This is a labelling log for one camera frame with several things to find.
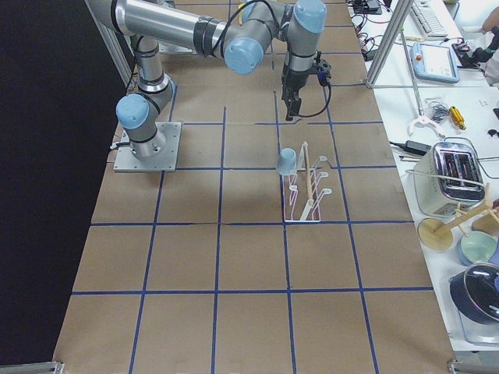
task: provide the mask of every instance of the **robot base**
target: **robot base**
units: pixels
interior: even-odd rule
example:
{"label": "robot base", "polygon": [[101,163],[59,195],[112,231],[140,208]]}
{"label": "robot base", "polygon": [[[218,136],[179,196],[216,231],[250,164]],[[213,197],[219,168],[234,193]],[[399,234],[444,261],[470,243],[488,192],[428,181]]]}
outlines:
{"label": "robot base", "polygon": [[[114,171],[116,172],[147,172],[147,171],[175,171],[179,154],[181,122],[157,122],[157,129],[166,138],[164,149],[156,156],[146,160],[135,157],[132,150],[123,146],[118,149]],[[123,143],[129,142],[126,132],[123,132]]]}

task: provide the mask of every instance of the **white keyboard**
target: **white keyboard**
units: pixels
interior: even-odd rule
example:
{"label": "white keyboard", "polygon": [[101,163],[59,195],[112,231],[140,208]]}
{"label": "white keyboard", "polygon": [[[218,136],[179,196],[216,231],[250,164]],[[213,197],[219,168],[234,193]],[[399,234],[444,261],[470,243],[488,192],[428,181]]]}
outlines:
{"label": "white keyboard", "polygon": [[438,20],[431,4],[430,0],[414,0],[410,13],[425,39],[429,41],[443,40],[448,32]]}

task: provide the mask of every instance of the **light blue cap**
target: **light blue cap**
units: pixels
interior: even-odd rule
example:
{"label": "light blue cap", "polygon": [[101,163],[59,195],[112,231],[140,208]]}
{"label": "light blue cap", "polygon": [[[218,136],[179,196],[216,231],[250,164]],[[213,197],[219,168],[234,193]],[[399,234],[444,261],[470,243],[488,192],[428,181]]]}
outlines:
{"label": "light blue cap", "polygon": [[327,10],[321,0],[298,0],[293,15],[305,30],[320,34],[326,23]]}
{"label": "light blue cap", "polygon": [[255,6],[255,3],[249,4],[247,7],[245,7],[242,10],[242,16],[241,16],[242,23],[248,22],[248,19],[250,17],[251,12],[253,11],[254,6]]}
{"label": "light blue cap", "polygon": [[224,53],[225,64],[238,74],[250,74],[264,59],[264,49],[250,37],[237,37]]}
{"label": "light blue cap", "polygon": [[142,96],[132,93],[118,101],[116,115],[125,129],[133,130],[146,121],[149,104]]}

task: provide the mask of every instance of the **black curtain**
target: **black curtain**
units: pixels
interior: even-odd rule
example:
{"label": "black curtain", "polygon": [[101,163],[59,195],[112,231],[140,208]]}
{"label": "black curtain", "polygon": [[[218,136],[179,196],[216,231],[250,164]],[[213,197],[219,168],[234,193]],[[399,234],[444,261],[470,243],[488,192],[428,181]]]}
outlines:
{"label": "black curtain", "polygon": [[0,4],[0,365],[51,361],[125,94],[83,0]]}

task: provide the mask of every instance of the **pot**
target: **pot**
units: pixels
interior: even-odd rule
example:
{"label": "pot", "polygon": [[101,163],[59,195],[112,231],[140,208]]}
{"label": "pot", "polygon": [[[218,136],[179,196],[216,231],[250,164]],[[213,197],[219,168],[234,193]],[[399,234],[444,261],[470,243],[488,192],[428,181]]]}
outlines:
{"label": "pot", "polygon": [[474,263],[451,278],[455,306],[474,322],[499,323],[499,266]]}

